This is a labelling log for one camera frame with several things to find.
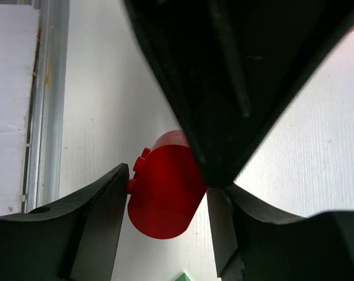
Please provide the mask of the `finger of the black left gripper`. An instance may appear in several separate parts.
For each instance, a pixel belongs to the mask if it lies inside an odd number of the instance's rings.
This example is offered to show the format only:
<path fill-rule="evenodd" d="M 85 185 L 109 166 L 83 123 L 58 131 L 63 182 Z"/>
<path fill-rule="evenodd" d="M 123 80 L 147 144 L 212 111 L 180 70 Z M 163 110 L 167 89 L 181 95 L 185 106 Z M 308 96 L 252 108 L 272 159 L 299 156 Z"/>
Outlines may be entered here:
<path fill-rule="evenodd" d="M 354 25 L 354 1 L 125 1 L 211 188 L 227 187 Z"/>

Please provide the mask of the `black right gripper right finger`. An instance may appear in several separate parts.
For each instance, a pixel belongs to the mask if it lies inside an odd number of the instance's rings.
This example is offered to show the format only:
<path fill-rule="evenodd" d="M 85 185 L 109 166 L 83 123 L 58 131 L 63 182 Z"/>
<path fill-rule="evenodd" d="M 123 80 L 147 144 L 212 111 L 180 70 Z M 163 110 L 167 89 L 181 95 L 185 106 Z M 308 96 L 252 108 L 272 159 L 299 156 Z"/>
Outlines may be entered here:
<path fill-rule="evenodd" d="M 304 218 L 236 185 L 207 205 L 221 280 L 354 280 L 354 211 Z"/>

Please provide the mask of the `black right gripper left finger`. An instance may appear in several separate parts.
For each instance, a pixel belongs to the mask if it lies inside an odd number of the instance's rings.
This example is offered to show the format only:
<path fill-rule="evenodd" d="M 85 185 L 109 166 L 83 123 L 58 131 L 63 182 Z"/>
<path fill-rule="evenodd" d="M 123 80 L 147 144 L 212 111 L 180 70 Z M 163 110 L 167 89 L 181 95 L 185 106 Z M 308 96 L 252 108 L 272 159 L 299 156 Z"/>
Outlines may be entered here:
<path fill-rule="evenodd" d="M 110 280 L 129 181 L 124 163 L 27 214 L 0 217 L 0 280 Z"/>

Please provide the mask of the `red rounded lego brick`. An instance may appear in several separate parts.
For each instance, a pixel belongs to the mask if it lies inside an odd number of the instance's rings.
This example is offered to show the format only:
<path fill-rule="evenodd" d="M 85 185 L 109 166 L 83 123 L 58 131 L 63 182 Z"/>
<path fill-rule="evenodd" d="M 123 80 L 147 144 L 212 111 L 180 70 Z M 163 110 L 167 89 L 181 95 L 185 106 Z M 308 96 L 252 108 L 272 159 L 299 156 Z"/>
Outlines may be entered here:
<path fill-rule="evenodd" d="M 126 189 L 133 226 L 155 239 L 183 234 L 207 191 L 184 132 L 160 136 L 143 150 L 133 171 Z"/>

